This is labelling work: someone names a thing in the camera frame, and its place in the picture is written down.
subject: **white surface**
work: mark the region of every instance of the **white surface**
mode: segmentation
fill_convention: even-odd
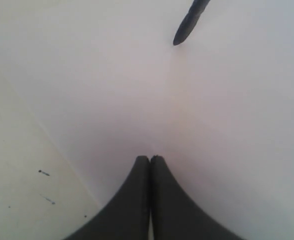
[[[97,211],[0,71],[0,240],[62,240]]]
[[[250,240],[294,239],[294,2],[71,0],[0,24],[0,69],[101,206],[136,155]]]

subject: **black pen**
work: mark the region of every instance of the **black pen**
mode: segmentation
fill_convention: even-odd
[[[193,31],[196,26],[198,19],[205,10],[210,0],[194,0],[187,15],[182,20],[176,35],[173,39],[173,45],[179,45],[184,42],[189,34]]]

